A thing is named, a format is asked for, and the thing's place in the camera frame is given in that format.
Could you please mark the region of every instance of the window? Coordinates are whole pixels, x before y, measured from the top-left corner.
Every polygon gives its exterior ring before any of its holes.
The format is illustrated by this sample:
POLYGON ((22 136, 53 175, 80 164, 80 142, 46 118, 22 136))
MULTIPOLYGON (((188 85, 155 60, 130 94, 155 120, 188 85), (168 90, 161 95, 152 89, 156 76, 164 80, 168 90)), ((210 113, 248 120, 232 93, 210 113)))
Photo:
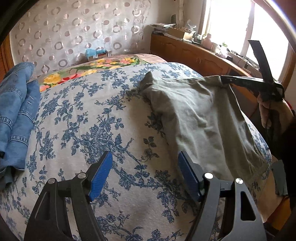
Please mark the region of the window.
POLYGON ((251 63, 258 64, 248 39, 259 40, 271 73, 278 79, 288 49, 288 40, 274 20, 251 0, 207 0, 210 6, 205 32, 217 44, 225 42, 251 63))

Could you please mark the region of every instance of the silver bolt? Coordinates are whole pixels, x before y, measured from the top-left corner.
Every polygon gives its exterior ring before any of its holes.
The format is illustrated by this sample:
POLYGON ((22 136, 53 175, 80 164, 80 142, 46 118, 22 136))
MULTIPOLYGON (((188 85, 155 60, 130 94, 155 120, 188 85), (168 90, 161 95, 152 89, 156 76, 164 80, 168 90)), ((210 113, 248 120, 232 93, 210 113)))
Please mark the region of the silver bolt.
POLYGON ((79 179, 83 179, 85 177, 86 177, 86 174, 84 172, 78 174, 79 179))
POLYGON ((209 173, 209 172, 205 173, 205 178, 207 178, 207 179, 212 179, 213 177, 214 177, 214 176, 213 176, 212 173, 209 173))
POLYGON ((238 184, 243 184, 244 183, 244 181, 241 178, 237 178, 237 179, 235 179, 235 181, 238 184))
POLYGON ((48 184, 53 184, 55 182, 55 179, 54 178, 51 178, 47 182, 48 182, 48 184))

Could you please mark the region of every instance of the wallpaper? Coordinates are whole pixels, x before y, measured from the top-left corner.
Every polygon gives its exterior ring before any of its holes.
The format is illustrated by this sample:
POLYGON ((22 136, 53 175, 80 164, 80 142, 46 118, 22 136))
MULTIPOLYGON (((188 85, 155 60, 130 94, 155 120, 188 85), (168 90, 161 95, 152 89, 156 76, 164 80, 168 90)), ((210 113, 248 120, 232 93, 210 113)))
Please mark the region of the wallpaper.
POLYGON ((14 62, 35 77, 87 62, 87 48, 139 53, 150 0, 40 0, 10 33, 14 62))

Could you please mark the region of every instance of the bed sheet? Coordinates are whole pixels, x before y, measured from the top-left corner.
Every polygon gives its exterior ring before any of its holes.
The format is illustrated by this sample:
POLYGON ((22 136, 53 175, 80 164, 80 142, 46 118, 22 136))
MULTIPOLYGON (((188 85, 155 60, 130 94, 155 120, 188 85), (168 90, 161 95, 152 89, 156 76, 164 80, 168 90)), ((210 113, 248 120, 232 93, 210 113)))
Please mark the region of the bed sheet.
POLYGON ((161 57, 152 54, 133 54, 106 57, 63 69, 39 79, 40 92, 43 92, 46 89, 58 84, 67 82, 68 80, 76 79, 81 76, 87 76, 89 74, 97 73, 106 69, 115 69, 138 64, 156 64, 165 62, 166 61, 161 57))
MULTIPOLYGON (((0 214, 20 240, 46 181, 72 179, 105 150, 113 153, 113 166, 100 196, 92 202, 105 237, 185 239, 199 206, 184 190, 170 161, 160 116, 138 93, 138 82, 149 71, 157 77, 200 77, 178 63, 143 64, 80 76, 41 93, 26 169, 0 192, 0 214)), ((270 162, 266 143, 247 117, 246 121, 262 156, 270 162)), ((268 172, 249 187, 255 199, 268 172)), ((66 201, 73 237, 80 240, 71 199, 66 201)), ((220 225, 219 216, 212 238, 220 225)))

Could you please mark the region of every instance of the window pane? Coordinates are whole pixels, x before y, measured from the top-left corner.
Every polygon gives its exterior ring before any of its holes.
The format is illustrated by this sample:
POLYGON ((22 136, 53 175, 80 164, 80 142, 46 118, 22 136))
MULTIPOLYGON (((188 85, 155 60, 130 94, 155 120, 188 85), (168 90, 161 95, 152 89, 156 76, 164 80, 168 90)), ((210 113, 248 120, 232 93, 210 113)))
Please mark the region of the window pane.
POLYGON ((212 0, 209 33, 212 42, 225 42, 229 49, 241 52, 251 9, 250 0, 212 0))
MULTIPOLYGON (((255 18, 251 39, 260 41, 269 63, 272 77, 277 80, 286 59, 288 40, 278 25, 258 4, 255 5, 255 18)), ((247 58, 258 63, 251 46, 248 48, 247 58)))

